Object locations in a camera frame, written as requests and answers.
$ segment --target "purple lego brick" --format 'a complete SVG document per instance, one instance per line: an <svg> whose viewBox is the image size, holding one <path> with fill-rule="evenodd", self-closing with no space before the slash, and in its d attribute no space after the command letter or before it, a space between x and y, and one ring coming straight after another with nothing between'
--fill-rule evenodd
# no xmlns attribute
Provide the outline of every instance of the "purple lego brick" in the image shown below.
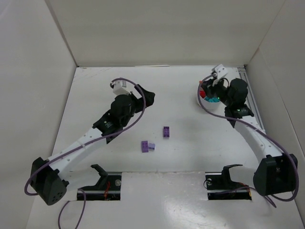
<svg viewBox="0 0 305 229"><path fill-rule="evenodd" d="M148 143L148 148L154 150L154 148L156 147L156 144L154 143Z"/></svg>
<svg viewBox="0 0 305 229"><path fill-rule="evenodd" d="M163 127L163 137L170 137L170 127L169 126Z"/></svg>
<svg viewBox="0 0 305 229"><path fill-rule="evenodd" d="M148 141L141 141L141 149L142 153L148 152Z"/></svg>

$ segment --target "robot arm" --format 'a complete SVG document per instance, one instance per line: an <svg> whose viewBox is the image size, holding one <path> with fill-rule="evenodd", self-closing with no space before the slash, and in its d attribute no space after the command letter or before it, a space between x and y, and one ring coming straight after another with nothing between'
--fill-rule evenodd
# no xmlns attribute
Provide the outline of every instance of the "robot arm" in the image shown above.
<svg viewBox="0 0 305 229"><path fill-rule="evenodd" d="M232 127L243 136L251 147L259 166L255 172L236 167L241 165L226 166L220 175L221 178L216 179L222 180L223 184L220 185L222 189L238 188L241 186L238 182L253 183L257 192L262 196L293 191L296 180L292 164L277 146L258 133L258 131L264 133L264 130L260 128L254 114L245 104L248 84L242 79L233 79L230 85L225 87L223 78L227 72L222 65L216 66L212 71L212 79L204 81L201 87L208 97L218 97L226 105L225 117L228 117ZM245 123L237 122L235 119L253 125L256 129L250 128ZM290 156L297 166L296 157L293 154L290 154Z"/></svg>
<svg viewBox="0 0 305 229"><path fill-rule="evenodd" d="M95 122L87 133L59 154L50 156L47 160L39 157L33 162L31 175L47 162L74 151L49 164L31 181L30 185L47 205L53 205L58 202L69 190L93 186L106 181L108 174L99 165L92 165L91 168L84 171L72 170L85 157L116 138L134 114L143 110L143 97L136 98L132 92L124 88L122 81L115 81L111 84L111 87L117 96L114 102L111 103L110 110ZM144 90L140 85L135 86L138 92L140 92L139 88L145 97L146 107L151 106L154 102L155 94ZM99 140L101 136L111 134L112 136Z"/></svg>

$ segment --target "black joint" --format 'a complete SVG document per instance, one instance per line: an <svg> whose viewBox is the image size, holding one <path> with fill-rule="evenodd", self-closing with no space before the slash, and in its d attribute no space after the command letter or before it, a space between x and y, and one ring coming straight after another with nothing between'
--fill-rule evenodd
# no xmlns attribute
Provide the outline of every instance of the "black joint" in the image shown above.
<svg viewBox="0 0 305 229"><path fill-rule="evenodd" d="M290 154L296 167L297 158ZM253 176L253 184L262 196L295 190L295 171L286 155L267 156L259 164Z"/></svg>
<svg viewBox="0 0 305 229"><path fill-rule="evenodd" d="M41 157L32 164L31 174L46 164ZM53 170L50 166L45 167L31 181L30 185L47 205L57 203L67 192L68 181L61 180L59 170Z"/></svg>

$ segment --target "black bracket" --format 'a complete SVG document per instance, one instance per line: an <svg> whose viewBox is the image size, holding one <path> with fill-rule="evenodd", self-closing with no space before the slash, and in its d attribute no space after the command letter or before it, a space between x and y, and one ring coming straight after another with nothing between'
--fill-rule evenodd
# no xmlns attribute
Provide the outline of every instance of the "black bracket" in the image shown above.
<svg viewBox="0 0 305 229"><path fill-rule="evenodd" d="M229 169L239 164L224 166L221 173L206 173L205 180L207 181L208 190L233 190L244 185L231 180Z"/></svg>

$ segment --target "purple cable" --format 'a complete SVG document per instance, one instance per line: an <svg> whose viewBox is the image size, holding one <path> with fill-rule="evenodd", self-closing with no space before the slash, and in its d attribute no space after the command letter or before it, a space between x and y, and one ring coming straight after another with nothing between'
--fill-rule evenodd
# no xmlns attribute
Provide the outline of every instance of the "purple cable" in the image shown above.
<svg viewBox="0 0 305 229"><path fill-rule="evenodd" d="M238 191L238 190L240 190L240 189L252 189L252 190L256 191L256 189L255 189L254 187L244 186L244 187L239 187L239 188L236 188L236 189L233 189L233 190L230 190L230 191L217 192L216 194L227 194L227 193L232 193L232 192ZM270 199L270 197L265 196L264 198L265 198L273 207L276 208L275 203L273 202L273 200Z"/></svg>
<svg viewBox="0 0 305 229"><path fill-rule="evenodd" d="M202 82L206 81L207 79L211 78L212 75L209 75L207 77L205 77ZM294 173L295 173L295 191L293 192L292 196L288 199L283 199L283 198L279 198L275 195L271 195L272 197L274 197L275 199L278 199L280 201L284 201L284 202L289 202L289 201L292 201L295 199L298 191L299 191L299 174L297 172L297 168L295 166L295 163L293 161L293 159L291 158L291 156L289 155L289 153L284 149L284 147L282 147L277 141L275 141L273 138L269 137L268 135L266 135L264 132L258 130L255 126L251 125L250 123L247 123L243 120L240 120L240 119L237 119L237 118L231 118L231 117L225 117L225 116L221 116L221 115L218 115L218 114L214 114L212 112L210 112L209 110L207 110L204 105L202 104L201 102L201 99L200 99L200 88L201 88L201 85L202 83L199 84L198 86L198 90L197 90L197 97L198 97L198 101L200 103L200 106L210 115L213 115L215 117L218 117L218 118L223 118L223 119L226 119L226 120L231 120L231 121L236 121L236 122L240 122L240 123L243 123L245 125L247 125L248 127L250 127L251 129L255 130L256 132L258 132L260 135L262 135L263 137L265 137L266 139L268 139L270 142L274 143L278 148L280 148L283 153L287 156L289 162L291 163L293 169L294 169Z"/></svg>
<svg viewBox="0 0 305 229"><path fill-rule="evenodd" d="M133 126L142 118L142 116L143 116L144 111L145 111L145 108L146 108L146 100L145 100L145 95L144 95L142 89L141 89L136 83L134 83L133 81L128 80L128 79L125 79L125 78L116 78L116 79L112 80L112 83L115 82L115 81L118 81L118 80L127 81L127 82L133 84L136 88L139 89L139 92L140 92L140 94L141 94L141 96L142 96L142 98L143 98L143 110L142 110L140 116L139 116L130 126L126 127L125 129L123 129L123 130L121 130L121 131L118 131L118 132L116 132L116 133L113 133L113 134L110 134L110 135L106 135L106 136L102 136L102 137L98 137L98 138L96 138L96 139L94 139L94 140L91 140L91 141L85 143L85 144L84 144L85 146L90 145L90 144L92 144L92 143L94 143L94 142L97 142L97 141L99 141L99 140L102 140L102 139L104 139L104 138L116 136L116 135L119 135L119 134L125 132L126 130L130 129L131 127L133 127ZM82 149L82 148L83 148L83 146L76 147L75 149L72 149L72 150L70 150L69 152L67 152L67 153L65 153L65 154L59 155L59 157L54 158L53 160L47 162L46 164L44 164L43 166L41 166L39 169L37 169L37 170L30 176L30 178L27 180L27 182L26 182L26 184L25 184L25 186L24 186L24 193L25 193L26 195L28 195L28 196L36 196L36 195L38 195L37 193L30 193L30 192L28 192L28 186L30 185L30 182L33 180L33 178L34 178L40 171L42 171L45 167L47 167L47 166L50 165L51 163L53 163L53 162L55 162L55 161L57 161L57 160L59 160L59 159L65 157L65 156L67 156L67 155L69 155L69 154L71 154L71 153L74 153L75 151L80 150L80 149ZM82 218L82 216L83 216L83 213L84 213L84 210L85 210L85 205L86 205L86 194L85 194L85 192L84 192L82 189L79 189L79 190L84 194L84 205L83 205L83 208L82 208L81 216L80 216L80 218L79 218L79 220L78 220L78 223L77 223L75 229L78 228L78 226L79 226L79 224L80 224L80 222L81 222L81 218ZM59 216L58 216L58 227L59 227L59 229L61 229L61 226L60 226L60 218L61 218L62 211L63 211L63 209L67 206L67 204L68 204L69 202L70 202L70 201L67 201L67 202L64 204L64 206L62 207L62 209L61 209L61 211L60 211L60 214L59 214Z"/></svg>
<svg viewBox="0 0 305 229"><path fill-rule="evenodd" d="M82 194L84 195L84 204L83 204L83 206L82 206L81 215L80 215L80 218L79 218L79 220L78 220L78 222L77 222L77 224L76 224L75 229L77 229L78 226L79 226L79 224L81 223L81 219L82 219L82 216L83 216L84 211L85 211L86 199L87 199L87 198L86 198L86 193L84 192L84 190L82 190L82 189L80 189L80 188L79 188L78 190L81 191ZM59 213L59 215L58 215L57 225L58 225L58 228L59 228L59 229L61 229L61 214L62 214L62 211L64 210L64 208L65 208L69 203L70 203L70 201L67 201L67 202L63 205L63 207L62 207L62 209L61 209L61 211L60 211L60 213Z"/></svg>

